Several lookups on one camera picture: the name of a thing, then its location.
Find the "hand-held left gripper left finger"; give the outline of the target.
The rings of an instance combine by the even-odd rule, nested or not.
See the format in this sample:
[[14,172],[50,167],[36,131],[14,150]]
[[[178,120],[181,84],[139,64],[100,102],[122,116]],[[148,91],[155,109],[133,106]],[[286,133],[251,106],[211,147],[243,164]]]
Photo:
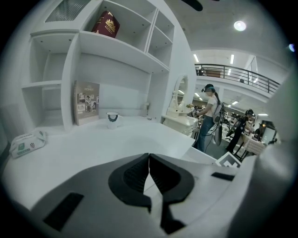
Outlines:
[[108,185],[112,193],[123,203],[146,207],[148,212],[151,212],[151,199],[144,195],[148,175],[149,154],[145,153],[112,171]]

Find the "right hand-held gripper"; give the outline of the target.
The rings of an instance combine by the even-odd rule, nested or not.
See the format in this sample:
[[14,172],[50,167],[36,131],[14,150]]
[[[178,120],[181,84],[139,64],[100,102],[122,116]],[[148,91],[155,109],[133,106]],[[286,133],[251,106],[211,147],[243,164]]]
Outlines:
[[268,102],[280,142],[244,159],[224,195],[218,238],[295,238],[298,235],[298,70]]

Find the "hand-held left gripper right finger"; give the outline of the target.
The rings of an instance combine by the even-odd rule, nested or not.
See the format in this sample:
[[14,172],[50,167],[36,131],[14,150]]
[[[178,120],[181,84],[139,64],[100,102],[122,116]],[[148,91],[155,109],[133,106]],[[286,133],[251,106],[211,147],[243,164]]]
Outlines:
[[160,227],[171,234],[185,227],[173,217],[170,205],[183,202],[194,188],[194,178],[187,170],[168,162],[160,155],[149,155],[150,175],[162,195]]

